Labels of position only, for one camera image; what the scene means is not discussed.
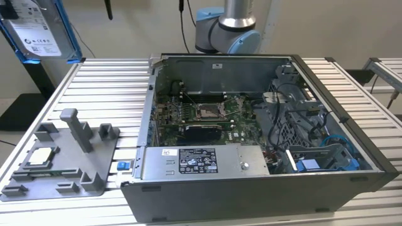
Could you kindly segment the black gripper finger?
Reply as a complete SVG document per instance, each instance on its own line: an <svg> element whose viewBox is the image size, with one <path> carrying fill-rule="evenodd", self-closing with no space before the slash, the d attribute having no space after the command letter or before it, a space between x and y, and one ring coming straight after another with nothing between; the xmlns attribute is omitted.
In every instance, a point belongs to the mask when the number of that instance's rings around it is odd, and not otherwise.
<svg viewBox="0 0 402 226"><path fill-rule="evenodd" d="M1 19L19 19L10 0L0 0L0 16Z"/></svg>

